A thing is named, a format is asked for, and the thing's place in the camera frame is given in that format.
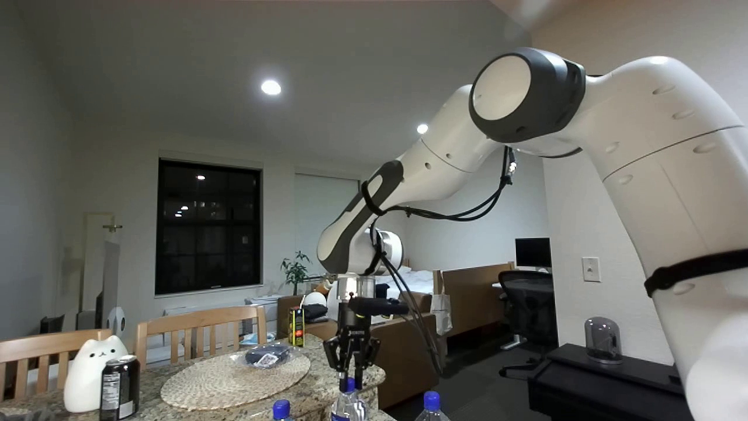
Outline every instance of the window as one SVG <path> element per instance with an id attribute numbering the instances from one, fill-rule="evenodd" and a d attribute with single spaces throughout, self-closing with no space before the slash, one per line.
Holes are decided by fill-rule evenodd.
<path id="1" fill-rule="evenodd" d="M 262 281 L 262 174 L 160 163 L 156 296 Z"/>

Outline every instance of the ceiling light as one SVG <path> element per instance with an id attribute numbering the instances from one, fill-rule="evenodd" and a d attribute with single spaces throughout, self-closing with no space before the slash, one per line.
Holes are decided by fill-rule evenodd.
<path id="1" fill-rule="evenodd" d="M 265 81 L 260 84 L 260 91 L 266 95 L 266 96 L 280 96 L 283 87 L 278 84 L 278 81 Z"/>

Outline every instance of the wooden chair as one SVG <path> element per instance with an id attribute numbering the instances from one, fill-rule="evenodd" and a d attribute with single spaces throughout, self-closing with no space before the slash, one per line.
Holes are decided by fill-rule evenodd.
<path id="1" fill-rule="evenodd" d="M 199 355 L 216 355 L 221 352 L 237 352 L 241 346 L 243 324 L 256 322 L 258 345 L 266 345 L 265 309 L 232 306 L 209 309 L 196 313 L 179 313 L 138 324 L 137 353 L 140 370 L 148 367 L 148 339 L 163 334 L 169 345 L 169 361 L 193 361 Z"/>
<path id="2" fill-rule="evenodd" d="M 54 365 L 54 392 L 62 392 L 66 387 L 68 367 L 72 361 L 70 353 L 80 352 L 80 346 L 85 346 L 86 339 L 105 339 L 111 334 L 111 331 L 76 331 L 0 341 L 0 402 L 5 400 L 7 387 L 15 400 L 27 399 L 31 394 L 50 394 Z"/>

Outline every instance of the round placemat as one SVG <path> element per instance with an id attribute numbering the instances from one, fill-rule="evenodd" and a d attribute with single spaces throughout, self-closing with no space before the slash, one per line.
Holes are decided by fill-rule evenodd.
<path id="1" fill-rule="evenodd" d="M 162 388 L 162 400 L 186 409 L 248 405 L 296 387 L 308 367 L 311 361 L 301 353 L 290 353 L 270 370 L 248 365 L 243 353 L 218 355 L 174 374 Z"/>

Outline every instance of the white robotic arm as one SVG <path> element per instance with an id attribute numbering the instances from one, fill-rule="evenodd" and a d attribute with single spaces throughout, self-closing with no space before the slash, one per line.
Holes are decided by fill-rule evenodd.
<path id="1" fill-rule="evenodd" d="M 589 154 L 651 276 L 695 420 L 747 420 L 748 132 L 673 60 L 589 78 L 540 49 L 498 57 L 326 229 L 321 262 L 335 275 L 364 272 L 375 248 L 362 229 L 379 210 L 447 198 L 501 145 Z"/>

